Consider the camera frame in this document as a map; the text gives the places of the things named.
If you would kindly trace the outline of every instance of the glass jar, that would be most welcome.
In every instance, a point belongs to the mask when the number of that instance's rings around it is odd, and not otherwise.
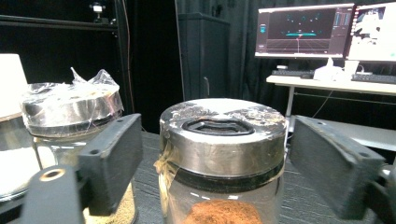
[[[36,83],[23,95],[24,124],[34,137],[40,166],[70,165],[78,168],[79,152],[108,124],[121,116],[118,85],[106,72],[91,84]],[[115,214],[95,217],[84,209],[85,223],[132,223],[135,220],[134,179],[125,190]]]
[[[277,223],[286,121],[274,109],[200,99],[161,115],[155,165],[165,223]]]

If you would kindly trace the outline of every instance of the cable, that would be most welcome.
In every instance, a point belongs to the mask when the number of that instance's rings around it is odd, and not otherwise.
[[[326,100],[323,102],[323,104],[320,106],[320,108],[318,109],[318,111],[314,114],[314,116],[312,116],[312,119],[315,118],[315,116],[318,114],[318,112],[323,108],[323,106],[326,104],[326,102],[329,100],[330,96],[332,95],[332,91],[329,93],[329,95],[326,97]]]
[[[126,12],[126,5],[125,5],[125,0],[121,0],[122,2],[122,7],[123,7],[123,12],[125,16],[125,24],[126,24],[126,34],[127,34],[127,73],[128,73],[128,84],[129,84],[129,94],[131,97],[131,102],[132,102],[132,112],[134,113],[134,96],[132,95],[132,79],[131,79],[131,63],[130,63],[130,55],[131,55],[131,36],[129,33],[129,22],[128,22],[128,14]]]

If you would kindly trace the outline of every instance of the table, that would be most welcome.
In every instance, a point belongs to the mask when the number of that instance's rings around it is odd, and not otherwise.
[[[135,202],[138,224],[163,223],[158,175],[153,166],[160,154],[160,137],[154,133],[142,133],[143,160],[134,175]],[[339,220],[332,210],[310,187],[307,180],[287,160],[285,195],[281,208],[280,222],[284,224],[318,223],[373,223],[375,216],[368,211],[364,220]]]
[[[291,108],[293,104],[293,96],[295,88],[308,88],[317,90],[330,90],[330,91],[349,91],[369,94],[380,94],[396,96],[396,85],[379,84],[368,82],[356,82],[349,80],[342,81],[322,81],[314,79],[302,79],[299,77],[282,77],[282,76],[269,76],[267,79],[269,83],[275,83],[278,86],[289,87],[289,100],[286,109],[286,118],[290,122],[289,131],[293,132],[293,116]],[[344,135],[354,139],[367,147],[376,147],[386,150],[396,151],[396,131],[385,130],[373,127],[365,127],[361,125],[347,124],[335,122],[330,120],[323,120],[332,125],[336,130]]]

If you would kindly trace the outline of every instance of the computer monitor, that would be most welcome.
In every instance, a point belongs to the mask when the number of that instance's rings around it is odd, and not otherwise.
[[[357,5],[346,58],[396,62],[396,2]]]
[[[259,9],[256,57],[344,58],[354,4]]]

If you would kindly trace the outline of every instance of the metal lid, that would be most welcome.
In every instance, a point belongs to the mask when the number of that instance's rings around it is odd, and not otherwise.
[[[120,116],[118,87],[36,83],[23,96],[21,110],[32,135],[66,137],[89,133]]]
[[[161,115],[163,156],[200,175],[257,175],[284,159],[286,121],[271,107],[234,99],[173,105]]]

